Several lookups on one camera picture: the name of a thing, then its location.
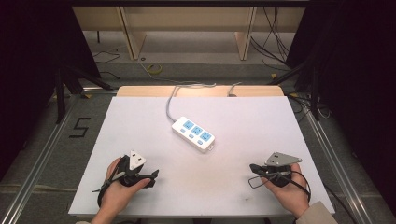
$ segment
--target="black strap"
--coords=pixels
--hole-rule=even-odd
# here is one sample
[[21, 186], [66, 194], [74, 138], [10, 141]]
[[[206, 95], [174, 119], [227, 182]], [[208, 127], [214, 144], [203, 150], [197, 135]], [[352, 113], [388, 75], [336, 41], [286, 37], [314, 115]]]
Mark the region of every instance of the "black strap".
[[117, 163], [116, 168], [114, 168], [113, 173], [111, 173], [111, 176], [109, 179], [107, 179], [105, 181], [105, 183], [102, 185], [101, 188], [99, 188], [98, 190], [94, 190], [93, 192], [98, 192], [99, 191], [99, 195], [98, 195], [98, 205], [99, 207], [102, 205], [102, 198], [105, 195], [106, 190], [108, 189], [108, 187], [110, 187], [110, 185], [116, 181], [113, 180], [114, 175], [116, 174], [116, 172], [119, 170], [119, 165], [120, 163], [122, 163], [125, 160], [125, 157], [122, 157], [119, 162]]
[[308, 202], [311, 201], [311, 192], [310, 192], [310, 191], [308, 191], [306, 188], [304, 188], [304, 187], [301, 186], [300, 184], [296, 183], [295, 181], [293, 181], [293, 180], [291, 180], [291, 179], [289, 179], [289, 178], [286, 178], [286, 177], [283, 176], [283, 175], [281, 175], [280, 177], [281, 177], [281, 178], [284, 178], [284, 179], [286, 179], [286, 180], [288, 180], [291, 184], [297, 186], [299, 189], [301, 189], [303, 192], [305, 192], [306, 196], [308, 197]]

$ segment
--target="sleeve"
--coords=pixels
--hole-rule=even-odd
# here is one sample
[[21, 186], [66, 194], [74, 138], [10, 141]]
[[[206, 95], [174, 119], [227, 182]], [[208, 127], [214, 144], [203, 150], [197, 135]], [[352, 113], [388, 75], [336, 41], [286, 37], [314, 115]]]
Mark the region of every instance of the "sleeve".
[[322, 202], [312, 204], [299, 219], [296, 224], [337, 224], [332, 214], [327, 210]]

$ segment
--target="hand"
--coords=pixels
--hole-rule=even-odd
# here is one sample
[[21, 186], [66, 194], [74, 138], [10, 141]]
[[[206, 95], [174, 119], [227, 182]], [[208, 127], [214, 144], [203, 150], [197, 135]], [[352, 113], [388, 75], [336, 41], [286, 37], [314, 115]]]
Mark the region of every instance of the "hand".
[[[290, 168], [292, 171], [301, 172], [300, 166], [297, 163], [292, 164]], [[306, 188], [305, 180], [301, 175], [291, 173], [291, 179]], [[262, 177], [262, 183], [275, 194], [282, 206], [286, 210], [292, 212], [296, 218], [299, 218], [303, 212], [308, 209], [309, 203], [306, 193], [297, 186], [289, 183], [285, 187], [280, 188], [271, 181], [267, 181], [265, 177]]]
[[[109, 179], [111, 173], [119, 163], [120, 158], [114, 160], [107, 168], [106, 179]], [[111, 220], [122, 211], [128, 202], [131, 201], [132, 197], [142, 188], [144, 188], [150, 179], [142, 179], [137, 184], [131, 187], [123, 186], [119, 181], [114, 181], [106, 190], [105, 195], [102, 198], [102, 205], [91, 221], [91, 224], [96, 223], [110, 223]]]

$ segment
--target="black handheld controller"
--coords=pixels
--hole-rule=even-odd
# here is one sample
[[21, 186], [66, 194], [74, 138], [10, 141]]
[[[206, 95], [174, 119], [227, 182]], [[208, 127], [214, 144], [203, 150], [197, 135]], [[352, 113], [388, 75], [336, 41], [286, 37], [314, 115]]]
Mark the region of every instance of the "black handheld controller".
[[250, 170], [256, 175], [263, 176], [270, 180], [274, 185], [283, 188], [289, 184], [291, 179], [291, 169], [289, 165], [284, 166], [260, 166], [250, 164]]
[[120, 183], [125, 187], [131, 187], [140, 180], [149, 178], [151, 181], [145, 186], [145, 189], [154, 187], [155, 178], [157, 178], [160, 170], [154, 171], [151, 175], [141, 175], [139, 174], [139, 172], [142, 170], [143, 165], [135, 168], [134, 170], [130, 170], [129, 162], [130, 162], [129, 156], [125, 155], [119, 164], [118, 173], [125, 172], [125, 174], [119, 179]]

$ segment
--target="white table surface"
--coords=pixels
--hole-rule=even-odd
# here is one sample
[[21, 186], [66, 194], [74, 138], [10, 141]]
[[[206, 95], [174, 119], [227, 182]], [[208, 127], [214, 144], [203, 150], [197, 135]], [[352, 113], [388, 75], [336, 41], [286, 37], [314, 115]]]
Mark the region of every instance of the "white table surface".
[[287, 97], [175, 97], [170, 114], [187, 117], [216, 136], [201, 153], [172, 132], [168, 97], [114, 97], [69, 214], [92, 217], [107, 166], [137, 151], [147, 159], [141, 175], [159, 169], [152, 189], [142, 189], [121, 215], [130, 217], [270, 217], [290, 213], [266, 187], [252, 189], [249, 165], [275, 151], [301, 158], [311, 203], [334, 213]]

